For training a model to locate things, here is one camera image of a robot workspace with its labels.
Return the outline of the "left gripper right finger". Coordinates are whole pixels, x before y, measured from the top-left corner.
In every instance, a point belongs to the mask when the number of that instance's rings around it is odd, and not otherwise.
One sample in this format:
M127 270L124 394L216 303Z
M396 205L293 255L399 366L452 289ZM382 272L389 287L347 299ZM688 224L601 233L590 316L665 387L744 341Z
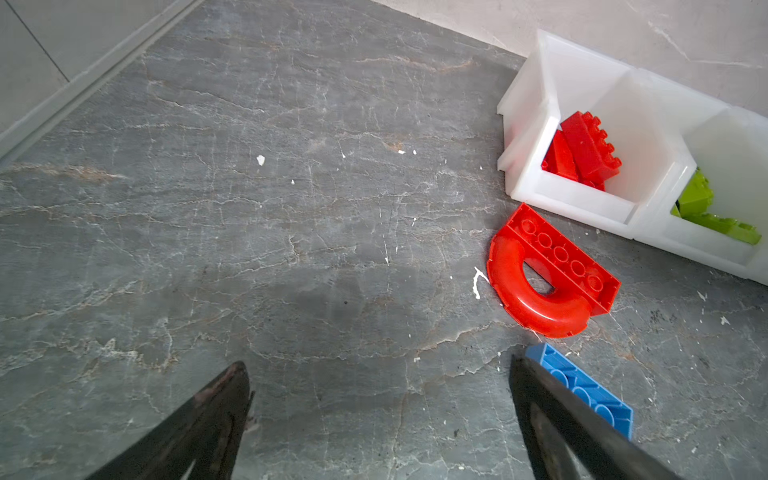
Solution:
M577 479L577 458L595 479L679 476L623 437L533 360L511 359L509 385L537 479Z

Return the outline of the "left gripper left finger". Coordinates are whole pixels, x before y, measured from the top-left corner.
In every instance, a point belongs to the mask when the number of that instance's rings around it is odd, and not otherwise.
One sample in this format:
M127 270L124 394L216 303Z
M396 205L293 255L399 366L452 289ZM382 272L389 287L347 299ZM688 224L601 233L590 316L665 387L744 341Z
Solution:
M236 361L91 479L230 479L253 393Z

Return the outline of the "green lego brick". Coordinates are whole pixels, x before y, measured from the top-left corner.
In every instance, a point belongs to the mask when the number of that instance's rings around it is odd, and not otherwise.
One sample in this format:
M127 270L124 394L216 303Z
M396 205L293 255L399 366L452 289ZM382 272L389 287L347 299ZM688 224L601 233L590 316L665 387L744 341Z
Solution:
M671 213L680 218L706 213L714 200L708 179L696 169L687 186L675 202Z
M750 245L757 245L762 239L762 235L755 226L741 222L738 219L720 217L710 213L696 213L683 216L677 207L673 207L670 213L673 216Z

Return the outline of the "red lego brick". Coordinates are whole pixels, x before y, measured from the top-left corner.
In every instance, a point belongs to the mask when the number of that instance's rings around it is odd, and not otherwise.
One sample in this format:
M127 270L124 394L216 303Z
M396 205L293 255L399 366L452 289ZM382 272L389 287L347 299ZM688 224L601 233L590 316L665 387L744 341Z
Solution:
M547 150L541 168L571 181L580 181L572 152L561 130L557 130Z
M605 182L617 176L622 161L615 156L615 147L607 141L599 117L577 111L561 123L568 146L576 164L580 182L605 190Z

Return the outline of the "blue lego brick left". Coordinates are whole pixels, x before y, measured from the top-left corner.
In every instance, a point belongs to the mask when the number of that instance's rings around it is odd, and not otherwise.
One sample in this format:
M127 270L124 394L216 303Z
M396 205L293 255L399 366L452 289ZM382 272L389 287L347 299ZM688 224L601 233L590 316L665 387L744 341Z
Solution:
M525 356L542 366L555 379L610 423L628 440L632 439L634 411L602 384L547 343L529 346Z

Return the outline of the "white middle bin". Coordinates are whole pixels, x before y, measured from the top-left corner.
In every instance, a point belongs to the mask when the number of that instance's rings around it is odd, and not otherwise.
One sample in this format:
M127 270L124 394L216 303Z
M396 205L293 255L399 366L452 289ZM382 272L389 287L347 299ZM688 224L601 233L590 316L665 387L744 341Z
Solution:
M767 282L767 119L649 71L639 73L684 172L636 239Z

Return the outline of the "white bin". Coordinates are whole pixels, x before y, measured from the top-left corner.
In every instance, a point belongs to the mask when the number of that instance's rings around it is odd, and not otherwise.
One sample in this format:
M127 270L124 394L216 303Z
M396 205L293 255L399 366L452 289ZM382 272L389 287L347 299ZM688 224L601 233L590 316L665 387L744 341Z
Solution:
M647 73L545 31L498 103L513 199L633 238L695 170Z
M767 119L649 71L639 73L684 172L636 239L767 282Z

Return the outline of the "white left bin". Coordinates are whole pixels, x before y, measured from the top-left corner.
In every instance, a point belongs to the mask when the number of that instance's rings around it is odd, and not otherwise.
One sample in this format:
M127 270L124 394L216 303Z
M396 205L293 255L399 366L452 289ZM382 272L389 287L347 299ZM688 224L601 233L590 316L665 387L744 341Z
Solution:
M513 199L633 238L695 170L647 73L545 31L498 103Z

